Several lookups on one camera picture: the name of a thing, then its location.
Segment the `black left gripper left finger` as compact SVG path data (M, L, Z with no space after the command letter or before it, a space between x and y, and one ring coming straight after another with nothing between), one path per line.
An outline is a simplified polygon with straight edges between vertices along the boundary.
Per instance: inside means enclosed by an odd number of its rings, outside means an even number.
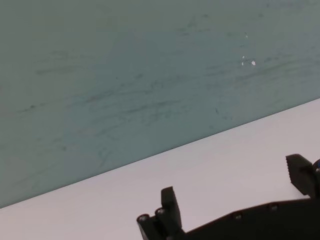
M184 237L182 229L181 213L177 198L172 186L161 190L161 210L159 221L164 228L167 237Z

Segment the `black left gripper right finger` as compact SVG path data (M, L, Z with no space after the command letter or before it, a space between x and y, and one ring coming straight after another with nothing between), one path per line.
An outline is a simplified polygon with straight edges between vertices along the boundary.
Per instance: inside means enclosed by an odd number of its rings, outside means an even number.
M314 163L300 154L286 156L290 182L304 196L320 198L320 160Z

